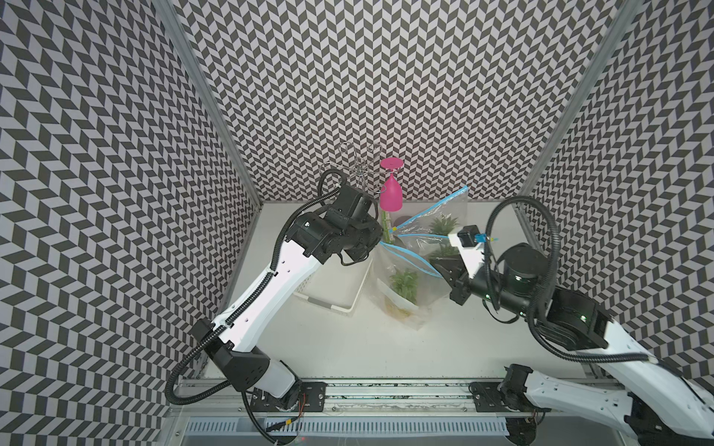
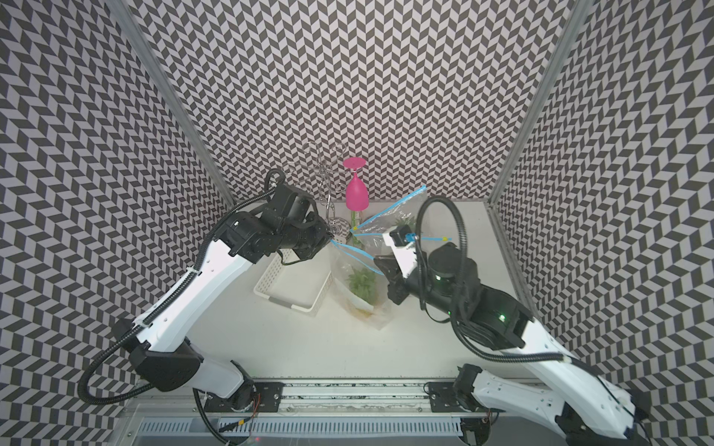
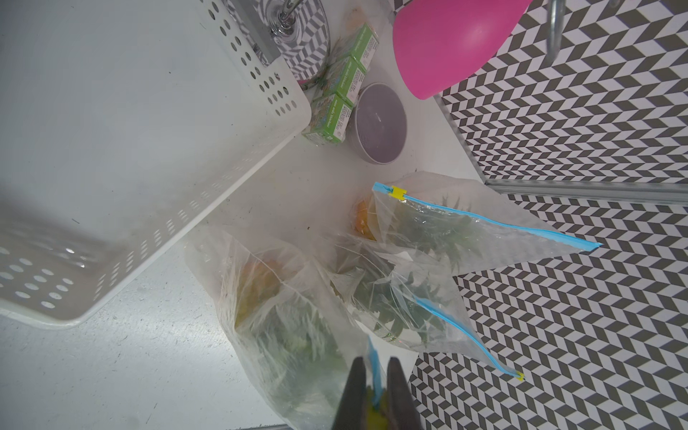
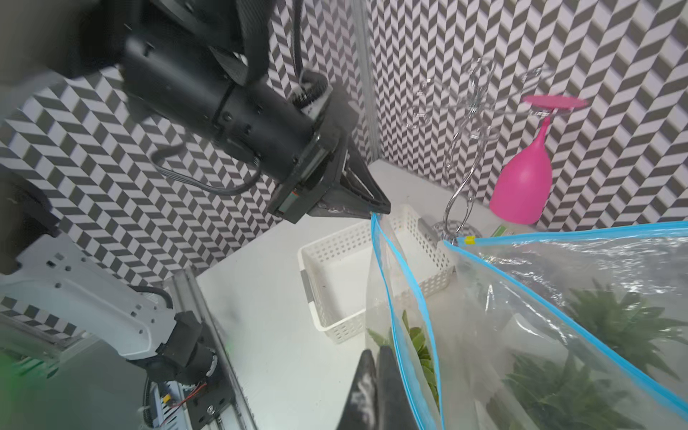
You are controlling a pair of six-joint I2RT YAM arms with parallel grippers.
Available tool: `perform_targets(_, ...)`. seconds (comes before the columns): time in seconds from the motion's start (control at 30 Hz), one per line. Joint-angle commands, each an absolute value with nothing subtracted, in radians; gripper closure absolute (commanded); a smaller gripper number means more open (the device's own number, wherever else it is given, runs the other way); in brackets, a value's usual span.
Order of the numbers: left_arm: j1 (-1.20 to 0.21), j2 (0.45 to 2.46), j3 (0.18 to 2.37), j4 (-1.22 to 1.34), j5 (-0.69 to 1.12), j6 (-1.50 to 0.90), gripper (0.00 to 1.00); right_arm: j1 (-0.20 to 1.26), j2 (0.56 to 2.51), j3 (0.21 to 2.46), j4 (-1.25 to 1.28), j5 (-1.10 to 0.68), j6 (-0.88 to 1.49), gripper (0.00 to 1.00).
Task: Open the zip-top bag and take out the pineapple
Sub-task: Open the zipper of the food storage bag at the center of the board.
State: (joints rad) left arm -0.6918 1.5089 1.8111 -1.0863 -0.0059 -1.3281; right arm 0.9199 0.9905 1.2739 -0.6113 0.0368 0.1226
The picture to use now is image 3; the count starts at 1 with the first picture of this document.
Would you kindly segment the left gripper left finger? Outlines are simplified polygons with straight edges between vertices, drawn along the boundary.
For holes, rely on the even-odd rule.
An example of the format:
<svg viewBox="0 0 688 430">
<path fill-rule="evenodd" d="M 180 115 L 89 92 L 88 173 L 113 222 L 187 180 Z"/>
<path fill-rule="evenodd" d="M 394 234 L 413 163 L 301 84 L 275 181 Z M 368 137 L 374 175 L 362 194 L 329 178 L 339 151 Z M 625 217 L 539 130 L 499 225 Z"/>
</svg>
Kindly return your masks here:
<svg viewBox="0 0 688 430">
<path fill-rule="evenodd" d="M 361 430 L 367 413 L 367 369 L 362 357 L 352 362 L 332 430 Z"/>
</svg>

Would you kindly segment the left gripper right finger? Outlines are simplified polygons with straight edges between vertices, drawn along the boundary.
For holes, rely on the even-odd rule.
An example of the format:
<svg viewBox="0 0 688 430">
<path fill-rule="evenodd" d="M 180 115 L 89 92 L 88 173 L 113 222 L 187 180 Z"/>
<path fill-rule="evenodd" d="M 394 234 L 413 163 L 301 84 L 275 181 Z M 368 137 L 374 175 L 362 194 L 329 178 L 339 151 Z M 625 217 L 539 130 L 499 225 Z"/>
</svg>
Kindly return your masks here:
<svg viewBox="0 0 688 430">
<path fill-rule="evenodd" d="M 387 419 L 393 430 L 421 430 L 419 413 L 414 404 L 401 362 L 396 357 L 387 367 Z"/>
</svg>

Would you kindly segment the yellow toy pineapple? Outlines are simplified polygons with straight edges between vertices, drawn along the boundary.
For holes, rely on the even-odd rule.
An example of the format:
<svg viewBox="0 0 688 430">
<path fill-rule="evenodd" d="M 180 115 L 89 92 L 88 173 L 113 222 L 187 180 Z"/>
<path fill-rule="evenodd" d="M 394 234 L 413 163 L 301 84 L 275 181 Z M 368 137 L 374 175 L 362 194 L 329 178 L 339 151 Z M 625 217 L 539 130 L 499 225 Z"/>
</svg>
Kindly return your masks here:
<svg viewBox="0 0 688 430">
<path fill-rule="evenodd" d="M 313 302 L 282 282 L 294 274 L 250 259 L 239 275 L 234 331 L 271 400 L 319 411 L 335 403 L 335 374 L 346 362 Z"/>
</svg>

